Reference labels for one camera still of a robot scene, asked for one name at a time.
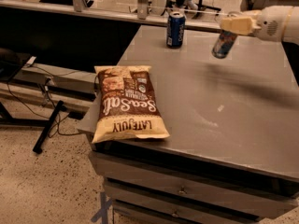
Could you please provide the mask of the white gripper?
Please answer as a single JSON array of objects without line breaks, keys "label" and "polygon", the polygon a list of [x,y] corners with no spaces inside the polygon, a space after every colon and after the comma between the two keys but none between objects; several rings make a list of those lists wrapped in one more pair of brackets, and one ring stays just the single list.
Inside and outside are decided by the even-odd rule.
[{"label": "white gripper", "polygon": [[292,42],[292,13],[292,6],[271,6],[262,11],[230,11],[229,17],[221,20],[220,27],[236,35],[253,33],[264,41]]}]

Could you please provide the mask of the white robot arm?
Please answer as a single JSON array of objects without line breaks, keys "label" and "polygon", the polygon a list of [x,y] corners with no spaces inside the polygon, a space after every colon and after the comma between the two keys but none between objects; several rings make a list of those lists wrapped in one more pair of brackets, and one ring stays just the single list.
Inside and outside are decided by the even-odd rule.
[{"label": "white robot arm", "polygon": [[299,7],[271,6],[230,12],[221,20],[220,28],[236,35],[254,35],[264,41],[299,45]]}]

